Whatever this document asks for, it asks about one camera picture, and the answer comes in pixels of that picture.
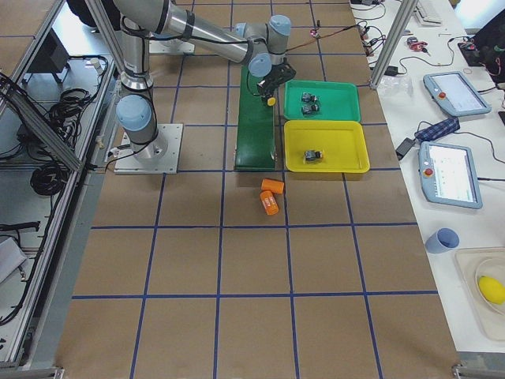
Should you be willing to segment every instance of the black adapter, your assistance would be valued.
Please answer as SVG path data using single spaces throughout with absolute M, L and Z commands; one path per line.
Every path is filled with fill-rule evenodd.
M 395 77 L 396 75 L 398 75 L 398 67 L 388 66 L 386 68 L 386 72 L 384 72 L 384 75 L 388 75 L 389 77 Z
M 377 6 L 384 0 L 350 0 L 351 4 L 362 4 L 363 6 Z
M 396 148 L 396 157 L 398 160 L 402 160 L 404 156 L 407 155 L 407 152 L 416 144 L 415 140 L 411 140 L 410 138 L 406 138 L 403 142 Z

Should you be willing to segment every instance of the green tray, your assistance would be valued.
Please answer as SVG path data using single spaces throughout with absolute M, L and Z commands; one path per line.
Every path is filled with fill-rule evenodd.
M 306 105 L 301 94 L 308 92 L 319 98 L 320 110 L 302 114 Z M 288 81 L 284 96 L 284 117 L 288 120 L 361 121 L 357 87 L 352 83 L 331 81 Z

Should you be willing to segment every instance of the orange cup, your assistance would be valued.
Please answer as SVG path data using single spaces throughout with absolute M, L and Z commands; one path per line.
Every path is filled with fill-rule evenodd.
M 277 201 L 275 201 L 274 194 L 271 191 L 263 191 L 260 193 L 261 203 L 263 203 L 263 208 L 265 212 L 271 216 L 279 212 L 279 207 Z
M 283 193 L 284 192 L 284 182 L 274 179 L 263 179 L 261 182 L 262 191 L 271 191 L 273 193 Z

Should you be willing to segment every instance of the green platform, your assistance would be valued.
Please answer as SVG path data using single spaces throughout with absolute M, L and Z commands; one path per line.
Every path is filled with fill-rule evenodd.
M 235 170 L 273 171 L 275 169 L 274 108 L 247 89 L 247 67 L 242 67 L 238 111 Z M 249 75 L 249 87 L 256 91 L 260 79 Z

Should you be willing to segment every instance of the yellow ball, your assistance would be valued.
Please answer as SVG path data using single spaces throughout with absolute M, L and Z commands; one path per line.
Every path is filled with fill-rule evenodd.
M 481 276 L 478 280 L 479 290 L 486 300 L 493 304 L 505 302 L 505 287 L 491 276 Z

